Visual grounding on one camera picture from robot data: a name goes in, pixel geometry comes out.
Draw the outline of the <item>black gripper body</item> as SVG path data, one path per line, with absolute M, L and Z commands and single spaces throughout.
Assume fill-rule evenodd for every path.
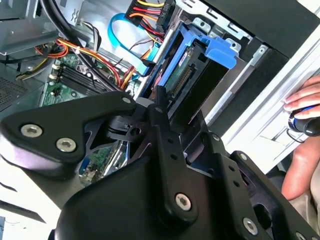
M 155 161 L 145 157 L 76 193 L 64 206 L 56 240 L 232 240 L 220 223 L 218 181 L 189 168 L 191 208 L 170 195 L 174 211 L 165 211 L 155 176 Z

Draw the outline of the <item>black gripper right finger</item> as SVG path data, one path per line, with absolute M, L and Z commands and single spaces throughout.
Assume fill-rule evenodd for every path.
M 320 236 L 243 152 L 228 155 L 219 136 L 209 131 L 203 114 L 196 115 L 208 170 L 221 191 L 221 224 L 232 240 L 318 240 Z

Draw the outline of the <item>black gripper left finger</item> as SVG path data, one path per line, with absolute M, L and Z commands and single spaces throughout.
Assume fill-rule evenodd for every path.
M 43 176 L 67 179 L 90 151 L 124 140 L 133 144 L 133 155 L 115 173 L 143 158 L 153 160 L 165 211 L 175 211 L 173 193 L 189 211 L 194 194 L 179 137 L 170 129 L 165 96 L 161 87 L 155 102 L 143 106 L 113 91 L 15 113 L 0 123 L 1 155 Z

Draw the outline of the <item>person's hand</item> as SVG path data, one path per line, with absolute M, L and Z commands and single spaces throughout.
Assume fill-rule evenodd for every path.
M 296 119 L 310 119 L 320 116 L 320 76 L 308 79 L 303 86 L 285 100 L 284 109 L 293 112 L 298 109 L 308 108 L 297 114 Z

